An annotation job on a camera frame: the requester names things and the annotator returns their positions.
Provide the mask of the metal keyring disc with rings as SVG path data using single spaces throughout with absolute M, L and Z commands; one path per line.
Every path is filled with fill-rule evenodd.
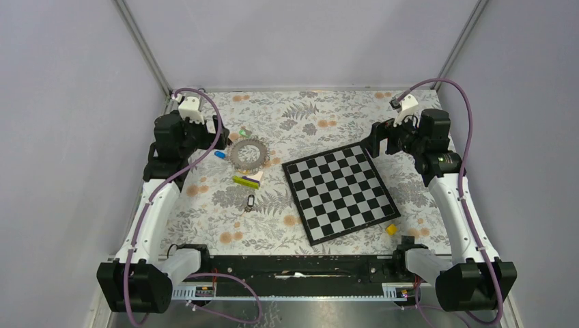
M 256 172 L 269 160 L 267 143 L 259 138 L 239 139 L 231 145 L 227 158 L 236 170 Z

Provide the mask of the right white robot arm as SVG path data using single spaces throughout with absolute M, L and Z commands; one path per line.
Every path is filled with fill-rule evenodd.
M 484 234 L 467 190 L 463 158 L 449 150 L 451 120 L 446 111 L 426 109 L 419 118 L 400 114 L 376 122 L 361 145 L 376 158 L 380 142 L 386 154 L 405 152 L 432 195 L 442 215 L 451 245 L 451 259 L 443 260 L 428 247 L 404 237 L 393 253 L 391 270 L 407 282 L 414 276 L 431 284 L 438 303 L 447 312 L 495 310 L 501 314 L 504 300 L 518 273 L 512 262 L 500 259 Z

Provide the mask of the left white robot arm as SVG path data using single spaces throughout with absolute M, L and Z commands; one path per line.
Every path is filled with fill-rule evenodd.
M 189 158 L 198 150 L 207 156 L 231 143 L 220 115 L 212 120 L 214 132 L 177 111 L 156 118 L 134 221 L 114 259 L 100 263 L 96 272 L 112 312 L 161 314 L 169 307 L 173 289 L 189 275 L 197 281 L 210 276 L 212 263 L 200 248 L 179 249 L 167 260 L 160 260 L 158 250 L 188 172 L 199 163 Z

